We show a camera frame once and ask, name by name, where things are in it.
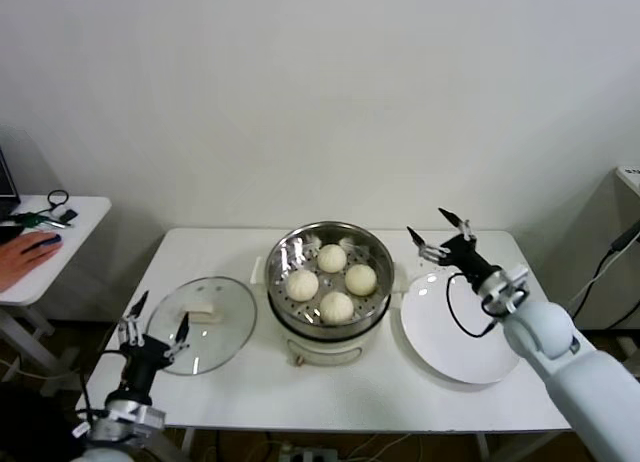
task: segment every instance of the black cable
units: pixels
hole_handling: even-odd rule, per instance
[[[629,227],[621,236],[619,236],[611,243],[611,250],[613,250],[614,252],[620,252],[633,239],[636,239],[638,242],[640,242],[640,220]]]
[[[453,281],[453,279],[455,279],[456,277],[460,277],[464,275],[462,272],[458,272],[457,274],[453,274],[451,277],[449,277],[449,280],[447,280],[447,306],[449,307],[449,312],[451,313],[451,317],[453,317],[453,321],[456,323],[456,325],[460,328],[460,330],[462,330],[465,334],[467,334],[469,337],[473,337],[474,339],[480,339],[482,337],[484,337],[485,335],[487,335],[489,332],[491,332],[493,330],[493,328],[497,325],[497,321],[492,321],[491,323],[489,323],[489,325],[487,325],[485,327],[485,329],[480,332],[479,334],[474,334],[473,332],[469,332],[458,320],[458,317],[456,317],[455,312],[453,311],[453,306],[451,305],[451,295],[450,295],[450,289],[451,289],[451,282]]]
[[[503,314],[494,314],[493,312],[489,312],[489,310],[487,310],[487,305],[489,305],[489,303],[490,303],[491,301],[492,301],[492,299],[491,299],[490,297],[487,297],[485,300],[483,300],[483,301],[480,303],[480,308],[482,309],[482,311],[483,311],[486,315],[488,315],[489,317],[503,317],[503,316],[505,316],[505,315],[508,315],[508,314],[509,314],[509,312],[508,312],[508,311],[506,311],[506,312],[505,312],[505,313],[503,313]]]
[[[622,317],[620,317],[618,320],[616,320],[613,324],[611,324],[609,327],[605,328],[604,330],[613,329],[616,325],[621,324],[622,322],[627,320],[629,317],[631,317],[635,313],[635,311],[638,310],[639,308],[640,308],[640,300],[638,300],[638,303],[634,305],[629,312],[624,314]]]
[[[20,381],[24,385],[25,375],[22,373],[24,370],[24,360],[22,359],[22,354],[18,352],[18,369],[20,369]]]
[[[109,411],[107,409],[77,409],[74,410],[74,414],[76,415],[80,415],[80,414],[88,414],[89,412],[91,412],[93,415],[97,415],[100,417],[106,417],[109,415]]]
[[[613,254],[615,254],[615,251],[613,249],[609,249],[609,251],[606,254],[604,254],[604,257],[602,258],[602,260],[600,260],[600,263],[598,264],[598,267],[596,268],[596,271],[593,274],[593,277],[591,277],[591,283],[589,284],[589,288],[585,292],[584,297],[582,297],[582,300],[580,301],[580,305],[578,305],[578,308],[574,312],[573,316],[571,316],[571,318],[573,320],[576,320],[576,317],[578,317],[578,314],[580,313],[580,311],[584,307],[584,304],[587,303],[587,299],[589,298],[589,294],[591,293],[591,289],[593,288],[593,284],[596,282],[593,279],[595,279],[600,274],[600,271],[602,270],[602,266],[609,259],[609,257],[611,257]]]
[[[89,422],[89,425],[93,427],[93,409],[91,408],[91,402],[89,401],[87,381],[84,380],[84,370],[78,371],[78,378],[80,379],[80,387],[82,388],[82,396],[84,397],[84,406],[87,409],[87,422]]]
[[[54,195],[61,195],[62,197],[64,197],[64,200],[62,202],[52,202],[51,197],[53,197]],[[61,205],[66,204],[68,200],[69,200],[69,192],[67,192],[66,190],[64,189],[52,190],[47,194],[47,202],[49,202],[49,207],[46,209],[40,210],[38,212],[34,212],[34,214],[40,215],[40,214],[44,214],[45,212],[51,212],[52,210],[57,209]]]

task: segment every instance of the small table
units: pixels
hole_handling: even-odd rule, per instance
[[[15,210],[16,213],[37,212],[49,207],[47,197],[44,195],[25,195],[21,196],[21,199],[22,203]],[[54,328],[42,314],[32,307],[32,304],[47,291],[71,257],[111,208],[111,202],[105,197],[70,197],[66,205],[78,212],[78,216],[71,221],[73,227],[66,229],[38,227],[38,230],[42,228],[42,230],[56,232],[62,236],[63,245],[60,251],[24,276],[13,287],[0,293],[0,337],[49,374],[68,370],[77,350],[68,349],[58,359],[42,346],[38,339],[43,334],[53,334]],[[35,332],[30,334],[15,321],[5,308],[10,308],[12,313],[28,320],[36,329]],[[10,379],[17,367],[18,361],[16,360],[3,377],[3,381]]]
[[[616,170],[616,174],[633,192],[640,196],[640,167],[621,166]],[[631,337],[618,337],[617,340],[628,357],[624,366],[636,378],[640,377],[640,349]]]
[[[285,230],[174,229],[168,232],[135,291],[131,305],[149,290],[142,317],[149,320],[161,299],[199,278],[225,275],[249,285],[256,258],[269,253]],[[405,231],[373,231],[387,246],[408,280],[429,271]],[[433,243],[452,232],[426,232]],[[492,263],[526,264],[506,232],[478,232],[479,251]],[[531,295],[547,300],[537,280]],[[194,377],[158,373],[151,397],[176,427],[273,431],[354,432],[535,432],[567,430],[569,425],[533,369],[521,360],[502,382],[472,386],[446,380],[429,370],[412,350],[398,324],[399,308],[389,310],[362,357],[339,367],[295,367],[271,313],[263,287],[253,286],[258,306],[255,330],[228,363]],[[109,349],[117,349],[112,335]],[[96,404],[117,388],[120,357],[102,357],[89,384]],[[82,400],[78,408],[83,407]],[[541,440],[548,440],[545,435]],[[520,450],[526,454],[531,446]],[[493,460],[510,460],[503,453]]]

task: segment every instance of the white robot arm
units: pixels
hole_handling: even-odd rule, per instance
[[[148,292],[134,304],[118,323],[119,353],[127,359],[120,386],[107,396],[105,408],[86,408],[87,420],[74,431],[83,436],[87,450],[73,462],[129,462],[129,448],[144,447],[148,440],[164,429],[164,412],[153,408],[150,391],[156,373],[173,364],[187,349],[189,315],[185,313],[169,346],[141,330],[140,314]],[[187,460],[177,449],[156,454],[163,462]]]
[[[420,256],[460,269],[485,313],[503,324],[511,348],[544,381],[551,400],[599,461],[640,460],[640,383],[596,350],[561,306],[529,299],[525,267],[507,272],[489,264],[475,251],[468,221],[440,211],[461,234],[432,246],[409,228]]]

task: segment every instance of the table leg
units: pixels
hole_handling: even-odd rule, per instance
[[[193,427],[189,427],[184,432],[184,439],[182,439],[182,452],[186,455],[191,453],[191,445],[193,444],[193,437],[196,434],[196,429]]]
[[[144,446],[160,462],[190,462],[189,456],[176,447],[162,432],[153,432],[145,440]]]
[[[64,367],[65,371],[69,370],[68,368],[71,367],[71,364],[79,353],[80,349],[78,347],[67,347],[64,349],[59,359],[60,366]],[[77,381],[78,385],[73,385],[73,383],[69,383],[69,381]],[[53,397],[56,392],[61,389],[81,391],[82,388],[79,380],[77,379],[77,375],[70,374],[69,377],[47,380],[40,389],[40,395],[43,397]]]
[[[15,350],[47,372],[54,373],[62,369],[60,361],[2,309],[0,309],[0,336]]]
[[[640,349],[631,337],[618,337],[618,344],[627,356],[624,361],[625,368],[633,374],[634,377],[640,377]]]
[[[516,435],[489,456],[487,462],[517,462],[532,454],[543,445],[560,435],[560,432],[545,432],[534,438],[530,434]]]
[[[36,340],[39,340],[40,337],[42,337],[42,330],[36,329],[32,337]],[[9,367],[7,371],[4,373],[4,375],[2,376],[2,382],[8,382],[11,379],[13,379],[13,376],[16,375],[19,368],[20,368],[20,358],[16,357],[15,359],[13,359],[13,363],[11,364],[11,367]]]
[[[489,453],[489,445],[484,434],[476,434],[476,442],[478,442],[478,451],[480,452],[480,460],[487,462],[491,454]]]
[[[49,321],[45,319],[44,316],[40,312],[38,312],[34,306],[18,307],[16,311],[18,312],[18,314],[20,314],[20,316],[27,319],[34,328],[42,330],[45,335],[50,336],[55,332],[53,325],[51,325]]]

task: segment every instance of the wire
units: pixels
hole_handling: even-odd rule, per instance
[[[627,312],[626,314],[624,314],[622,317],[620,317],[618,320],[616,320],[613,324],[611,324],[610,326],[608,326],[606,329],[604,330],[610,330],[613,329],[616,325],[621,324],[622,322],[624,322],[625,320],[627,320],[629,317],[631,317],[634,312],[636,310],[638,310],[640,308],[640,300],[638,300],[638,303],[636,305],[633,306],[633,308]]]
[[[80,379],[80,387],[82,388],[82,397],[84,397],[84,406],[87,409],[87,422],[89,422],[89,425],[93,427],[93,409],[91,408],[91,402],[89,401],[87,381],[84,380],[84,374],[82,372],[78,373],[78,378]]]
[[[353,449],[351,451],[351,453],[349,455],[347,455],[347,459],[351,459],[356,452],[358,452],[360,449],[363,449],[364,447],[366,447],[367,445],[369,445],[370,442],[373,442],[373,439],[375,439],[376,437],[378,437],[378,434],[372,435],[371,437],[369,437],[367,440],[364,441],[364,443],[360,444],[358,447],[356,447],[355,449]]]
[[[251,449],[251,452],[249,452],[249,455],[247,455],[247,458],[244,459],[245,462],[251,462],[251,459],[253,458],[253,454],[256,453],[256,450],[258,450],[260,447],[262,447],[265,444],[284,445],[283,442],[278,442],[277,440],[265,440],[263,442],[260,442],[258,445],[254,446],[253,449]]]
[[[394,440],[393,442],[388,443],[387,445],[385,445],[382,449],[380,449],[380,451],[374,455],[373,457],[371,457],[369,459],[369,462],[374,462],[375,460],[379,459],[380,456],[386,452],[388,449],[390,449],[391,447],[393,447],[396,444],[399,444],[400,442],[402,442],[403,440],[405,440],[406,438],[411,437],[411,434],[406,434],[403,435],[402,437],[397,438],[396,440]]]
[[[98,350],[97,352],[102,352],[103,349],[107,346],[107,343],[109,342],[109,337],[111,336],[111,334],[113,334],[113,331],[116,329],[116,327],[118,326],[118,322],[114,322],[113,324],[111,324],[111,326],[107,329],[107,331],[104,333],[104,335],[102,336],[102,340],[100,341],[100,343],[98,344]]]
[[[57,196],[62,196],[64,197],[64,200],[62,202],[53,202],[51,200],[51,197],[53,197],[54,195]],[[49,202],[49,210],[54,210],[57,209],[58,207],[60,207],[61,205],[66,204],[67,202],[69,202],[69,192],[67,192],[64,189],[55,189],[52,190],[51,192],[49,192],[47,194],[47,202]]]
[[[24,360],[20,352],[18,352],[18,369],[20,370],[24,369]],[[24,374],[20,374],[20,378],[22,380],[22,383],[24,384]]]
[[[618,252],[615,257],[613,257],[613,259],[611,259],[609,261],[609,263],[607,265],[604,266],[604,268],[602,269],[602,271],[596,275],[595,277],[593,277],[589,282],[587,282],[585,284],[584,287],[582,287],[578,293],[576,295],[574,295],[571,300],[569,300],[569,304],[573,304],[576,299],[578,297],[580,297],[580,295],[587,289],[589,289],[589,287],[591,287],[593,284],[596,283],[596,281],[598,281],[598,279],[600,279],[600,277],[602,277],[604,274],[606,274],[607,270],[609,270],[609,268],[616,263],[616,261],[627,251],[631,248],[631,246],[634,244],[634,242],[636,241],[636,239],[640,237],[640,231],[638,231],[638,233],[632,237],[632,239],[629,241],[629,243],[627,243],[627,245],[625,245],[624,249],[622,249],[620,252]]]
[[[591,280],[594,280],[600,274],[600,271],[602,270],[602,266],[613,254],[614,252],[612,249],[609,249],[609,252],[604,254],[604,257],[602,257],[602,259],[598,263],[598,267],[596,268],[596,271],[593,273],[593,277],[591,278]],[[588,285],[589,285],[589,288],[587,289],[587,291],[584,294],[584,297],[580,301],[580,305],[578,305],[578,308],[576,309],[575,313],[573,314],[573,316],[571,316],[573,320],[576,319],[576,317],[584,307],[584,304],[587,302],[587,299],[589,298],[589,294],[591,294],[591,289],[593,289],[593,282],[589,281]]]
[[[418,459],[416,460],[416,462],[422,462],[422,437],[420,436],[420,434],[418,434]]]
[[[458,272],[456,274],[453,274],[451,277],[449,277],[449,280],[447,280],[447,307],[449,307],[449,312],[451,313],[451,317],[453,318],[453,321],[456,323],[456,325],[460,328],[460,330],[462,330],[465,334],[467,334],[469,337],[473,337],[474,339],[480,339],[482,337],[484,337],[485,335],[487,335],[489,332],[491,332],[494,327],[497,325],[497,321],[494,320],[492,322],[489,323],[489,325],[487,325],[485,327],[485,329],[480,332],[479,334],[474,334],[473,332],[469,332],[458,320],[458,317],[456,317],[456,313],[453,311],[453,306],[451,305],[451,282],[453,281],[453,279],[455,279],[456,277],[460,277],[464,275],[462,272]],[[486,308],[484,307],[484,305],[486,305],[484,302],[482,303],[482,307],[483,310],[485,310]]]
[[[12,367],[13,364],[7,362],[6,360],[2,360],[0,359],[0,364],[5,365],[9,368]],[[44,376],[44,375],[38,375],[38,374],[32,374],[31,372],[26,372],[24,370],[18,370],[15,369],[15,372],[18,374],[22,374],[26,377],[31,377],[32,379],[38,379],[38,380],[55,380],[55,379],[65,379],[67,377],[70,377],[72,375],[75,375],[78,373],[78,370],[72,370],[70,372],[65,372],[64,374],[59,374],[59,375],[50,375],[50,376]]]
[[[89,412],[89,409],[77,409],[77,410],[74,410],[74,413],[76,415],[86,414],[88,412]],[[91,409],[91,413],[93,415],[98,415],[98,416],[101,416],[101,417],[106,417],[106,416],[109,415],[109,411],[107,409]]]

